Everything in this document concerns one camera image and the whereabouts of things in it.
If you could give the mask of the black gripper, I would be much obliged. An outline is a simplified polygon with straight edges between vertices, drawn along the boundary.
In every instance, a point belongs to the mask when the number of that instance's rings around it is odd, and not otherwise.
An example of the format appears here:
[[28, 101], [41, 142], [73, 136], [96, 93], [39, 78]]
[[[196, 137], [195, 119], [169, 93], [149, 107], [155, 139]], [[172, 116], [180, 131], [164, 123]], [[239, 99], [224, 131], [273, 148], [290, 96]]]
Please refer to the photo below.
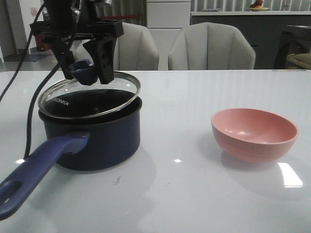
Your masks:
[[[100, 19], [97, 6], [110, 6], [110, 0], [45, 0], [49, 20], [30, 25], [33, 35], [44, 34], [61, 39], [92, 39], [83, 44], [91, 56], [101, 84], [114, 80], [114, 49], [117, 38], [123, 35], [123, 24], [114, 19]], [[73, 79], [69, 66], [74, 63], [69, 43], [52, 40], [50, 48], [67, 80]]]

